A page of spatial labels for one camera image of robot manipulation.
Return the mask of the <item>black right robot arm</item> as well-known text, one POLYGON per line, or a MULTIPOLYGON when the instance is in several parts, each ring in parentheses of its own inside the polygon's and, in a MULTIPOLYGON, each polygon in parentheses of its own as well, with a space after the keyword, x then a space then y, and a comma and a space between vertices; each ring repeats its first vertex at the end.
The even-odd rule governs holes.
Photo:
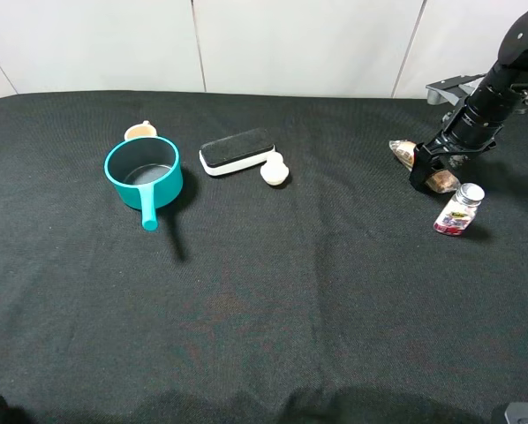
POLYGON ((444 79, 426 89, 429 104, 448 102, 454 109, 430 141, 413 149, 409 181, 417 190, 437 172, 493 149, 505 121, 528 113, 528 11, 506 33, 487 73, 444 79))

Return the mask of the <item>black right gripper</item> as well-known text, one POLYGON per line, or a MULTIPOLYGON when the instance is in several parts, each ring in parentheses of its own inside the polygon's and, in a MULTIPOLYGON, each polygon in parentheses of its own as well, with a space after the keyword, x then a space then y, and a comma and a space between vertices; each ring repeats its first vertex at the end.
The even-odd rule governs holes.
POLYGON ((423 191, 427 180, 437 171, 459 168, 464 162, 495 147, 494 138, 482 146, 466 146, 440 132, 432 140, 419 143, 413 149, 409 182, 414 189, 423 191))

